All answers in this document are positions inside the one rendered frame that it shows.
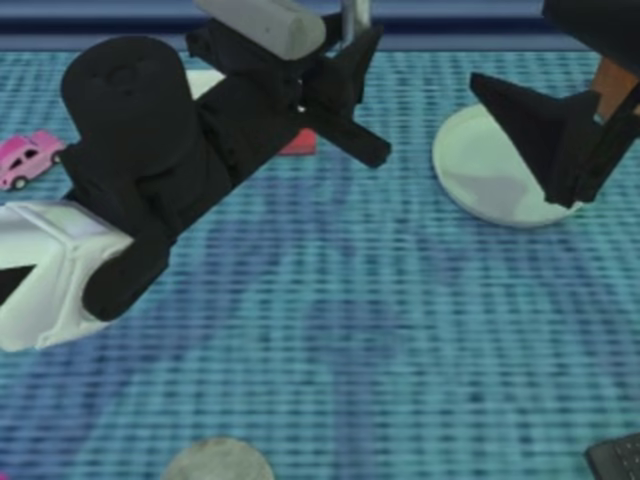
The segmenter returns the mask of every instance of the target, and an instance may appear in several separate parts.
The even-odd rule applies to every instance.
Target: pink toy car
[[[20,190],[51,166],[60,163],[64,144],[39,130],[27,137],[15,135],[0,143],[0,190]]]

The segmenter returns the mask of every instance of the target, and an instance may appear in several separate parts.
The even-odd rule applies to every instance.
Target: blue surface
[[[0,136],[74,139],[57,96],[71,58],[0,55]],[[560,95],[596,60],[380,54],[360,117],[395,144],[389,163],[324,143],[276,159],[118,324],[0,355],[0,471],[152,480],[192,441],[231,435],[279,480],[589,478],[586,446],[640,430],[637,151],[597,204],[516,232],[452,204],[430,142],[473,102],[471,70]],[[0,201],[65,188],[58,169]]]

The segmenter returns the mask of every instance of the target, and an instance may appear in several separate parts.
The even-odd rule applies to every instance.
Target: gray object
[[[326,38],[324,20],[291,0],[194,0],[229,28],[283,60],[298,60]]]
[[[212,438],[179,453],[162,480],[274,480],[264,456],[233,438]]]
[[[371,0],[342,0],[342,38],[349,44],[371,27]]]

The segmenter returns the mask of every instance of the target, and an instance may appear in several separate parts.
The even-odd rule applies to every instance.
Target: car wheel
[[[11,183],[11,188],[14,190],[22,190],[27,186],[27,183],[29,183],[29,180],[25,177],[18,177]]]

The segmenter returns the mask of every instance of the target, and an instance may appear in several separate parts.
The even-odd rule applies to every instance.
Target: round white disc
[[[198,442],[176,456],[162,480],[274,480],[264,456],[232,438]]]
[[[465,108],[442,125],[433,144],[433,165],[455,203],[497,225],[541,227],[580,208],[545,201],[513,143],[482,105]]]

